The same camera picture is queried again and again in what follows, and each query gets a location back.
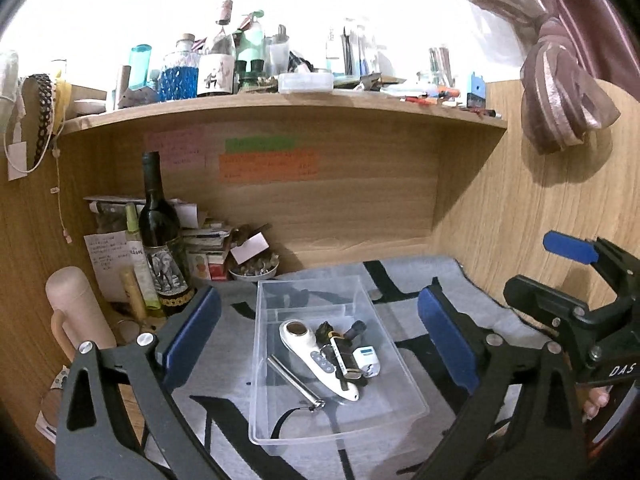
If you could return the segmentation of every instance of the glass bottle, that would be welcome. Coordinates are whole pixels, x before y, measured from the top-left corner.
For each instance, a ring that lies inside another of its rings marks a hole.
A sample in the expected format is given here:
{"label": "glass bottle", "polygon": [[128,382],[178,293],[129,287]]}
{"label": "glass bottle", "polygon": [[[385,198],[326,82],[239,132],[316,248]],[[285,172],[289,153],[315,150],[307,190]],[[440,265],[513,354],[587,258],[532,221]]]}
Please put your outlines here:
{"label": "glass bottle", "polygon": [[125,206],[125,211],[127,213],[127,247],[131,254],[133,271],[140,287],[140,293],[142,293],[142,298],[145,300],[146,310],[150,316],[163,317],[164,313],[160,307],[154,280],[151,277],[149,266],[146,262],[145,250],[142,246],[136,205],[133,202],[129,202]]}
{"label": "glass bottle", "polygon": [[145,153],[142,168],[146,203],[138,222],[140,237],[160,305],[171,316],[184,310],[194,291],[189,284],[180,221],[174,207],[164,199],[159,153]]}
{"label": "glass bottle", "polygon": [[262,10],[254,10],[244,20],[241,28],[244,27],[240,36],[240,46],[238,47],[238,59],[251,63],[254,59],[264,60],[264,31],[258,18],[264,16]]}
{"label": "glass bottle", "polygon": [[344,60],[342,59],[342,41],[334,33],[333,27],[329,29],[326,39],[326,68],[334,76],[344,75]]}
{"label": "glass bottle", "polygon": [[231,0],[222,3],[220,18],[216,20],[220,31],[215,36],[209,36],[204,44],[198,74],[198,97],[234,92],[236,46],[231,34],[225,32],[225,25],[231,21],[232,6]]}
{"label": "glass bottle", "polygon": [[175,52],[164,56],[158,79],[159,101],[197,97],[200,54],[191,50],[194,41],[193,34],[183,34],[175,44]]}

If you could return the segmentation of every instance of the pink sticky note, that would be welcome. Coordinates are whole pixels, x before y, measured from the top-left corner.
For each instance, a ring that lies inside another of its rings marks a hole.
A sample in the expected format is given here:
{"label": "pink sticky note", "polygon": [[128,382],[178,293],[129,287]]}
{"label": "pink sticky note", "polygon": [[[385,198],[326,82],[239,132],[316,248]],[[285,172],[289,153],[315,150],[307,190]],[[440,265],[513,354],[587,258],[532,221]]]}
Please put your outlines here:
{"label": "pink sticky note", "polygon": [[267,240],[264,239],[262,233],[258,233],[257,235],[249,238],[244,244],[231,249],[231,254],[233,254],[238,265],[241,265],[249,258],[253,258],[256,254],[260,254],[263,250],[268,248],[269,244],[267,243]]}
{"label": "pink sticky note", "polygon": [[145,149],[160,153],[163,170],[203,169],[204,133],[199,128],[145,134]]}

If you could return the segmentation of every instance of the gray rug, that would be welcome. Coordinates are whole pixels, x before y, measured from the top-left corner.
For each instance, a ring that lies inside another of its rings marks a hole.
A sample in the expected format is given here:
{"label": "gray rug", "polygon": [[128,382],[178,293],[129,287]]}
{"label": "gray rug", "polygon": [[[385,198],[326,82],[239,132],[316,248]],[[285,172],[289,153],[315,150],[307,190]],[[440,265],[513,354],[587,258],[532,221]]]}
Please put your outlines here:
{"label": "gray rug", "polygon": [[[378,315],[396,342],[430,413],[409,430],[385,431],[383,440],[353,442],[338,452],[335,443],[289,446],[281,457],[268,456],[251,444],[249,414],[256,287],[227,282],[214,286],[222,297],[222,316],[188,382],[174,400],[194,433],[232,479],[388,480],[408,479],[435,449],[466,399],[466,391],[449,378],[417,314],[417,293],[437,276],[444,293],[478,326],[510,344],[541,348],[548,338],[524,325],[469,282],[458,263],[446,257],[415,257],[309,269],[279,276],[282,280],[358,275],[374,300]],[[518,396],[512,386],[498,422],[511,416]],[[295,412],[287,424],[295,424]],[[151,439],[147,456],[165,462]]]}

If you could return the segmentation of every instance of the dark green wine bottle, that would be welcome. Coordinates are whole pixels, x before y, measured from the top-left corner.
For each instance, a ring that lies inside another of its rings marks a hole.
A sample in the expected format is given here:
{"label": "dark green wine bottle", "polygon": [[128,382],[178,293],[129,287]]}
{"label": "dark green wine bottle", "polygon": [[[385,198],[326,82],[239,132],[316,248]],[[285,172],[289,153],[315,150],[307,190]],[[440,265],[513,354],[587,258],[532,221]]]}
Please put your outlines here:
{"label": "dark green wine bottle", "polygon": [[193,298],[189,266],[174,207],[164,199],[160,154],[142,156],[146,203],[138,221],[146,260],[160,305],[167,316],[177,314]]}

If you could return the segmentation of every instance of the white massage device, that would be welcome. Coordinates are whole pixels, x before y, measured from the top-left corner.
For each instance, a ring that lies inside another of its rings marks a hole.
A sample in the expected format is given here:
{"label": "white massage device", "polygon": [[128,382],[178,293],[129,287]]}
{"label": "white massage device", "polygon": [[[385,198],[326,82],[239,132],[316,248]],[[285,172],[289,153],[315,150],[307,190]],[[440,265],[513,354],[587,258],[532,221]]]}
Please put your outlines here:
{"label": "white massage device", "polygon": [[347,400],[356,401],[360,398],[355,384],[347,382],[347,389],[342,389],[340,380],[335,375],[335,366],[320,353],[316,336],[302,321],[289,319],[283,322],[280,325],[280,338],[284,346],[300,357],[324,386]]}

